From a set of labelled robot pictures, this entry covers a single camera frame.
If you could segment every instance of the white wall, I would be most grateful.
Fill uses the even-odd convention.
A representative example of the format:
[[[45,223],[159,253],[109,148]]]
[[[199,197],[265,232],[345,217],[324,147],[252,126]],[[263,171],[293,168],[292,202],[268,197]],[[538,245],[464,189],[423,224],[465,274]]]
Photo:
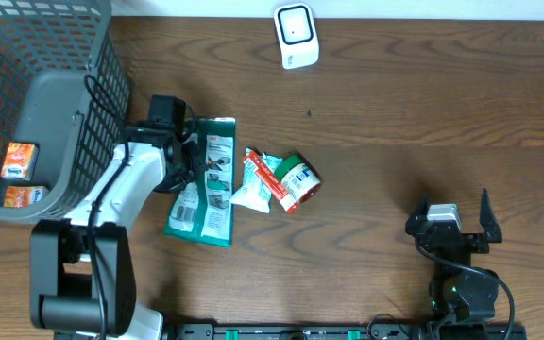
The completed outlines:
[[[112,0],[114,15],[269,18],[279,0]],[[544,20],[544,0],[305,0],[317,18]]]

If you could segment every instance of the green can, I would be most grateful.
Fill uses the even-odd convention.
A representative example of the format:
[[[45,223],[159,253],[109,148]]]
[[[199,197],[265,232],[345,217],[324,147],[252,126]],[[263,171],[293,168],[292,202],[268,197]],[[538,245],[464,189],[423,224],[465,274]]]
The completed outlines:
[[[299,203],[312,198],[322,184],[315,171],[299,155],[284,160],[274,172],[274,176]]]

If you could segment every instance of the gray plastic basket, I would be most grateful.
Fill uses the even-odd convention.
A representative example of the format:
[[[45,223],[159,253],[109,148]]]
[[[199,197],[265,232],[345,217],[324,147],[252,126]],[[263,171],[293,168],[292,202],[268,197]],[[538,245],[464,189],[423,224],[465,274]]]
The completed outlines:
[[[110,19],[108,0],[0,0],[0,171],[9,142],[39,148],[30,182],[0,178],[0,220],[62,217],[109,165],[119,127],[92,101],[83,77],[96,76],[126,114],[128,80]],[[9,185],[45,185],[50,193],[26,208],[3,208]]]

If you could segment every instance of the green package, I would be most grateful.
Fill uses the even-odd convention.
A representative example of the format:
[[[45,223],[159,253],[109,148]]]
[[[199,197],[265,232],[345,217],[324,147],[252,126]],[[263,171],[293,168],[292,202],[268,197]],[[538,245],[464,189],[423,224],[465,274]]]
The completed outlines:
[[[200,118],[195,133],[205,159],[205,173],[189,183],[174,203],[163,234],[206,245],[230,247],[233,208],[230,204],[234,184],[234,118]]]

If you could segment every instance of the white device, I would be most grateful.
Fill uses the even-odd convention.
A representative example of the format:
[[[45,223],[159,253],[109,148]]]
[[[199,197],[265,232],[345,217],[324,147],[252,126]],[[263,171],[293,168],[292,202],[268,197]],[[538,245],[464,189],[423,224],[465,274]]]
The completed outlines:
[[[320,46],[314,17],[304,3],[281,6],[274,12],[274,24],[279,39],[282,67],[294,69],[318,61]]]

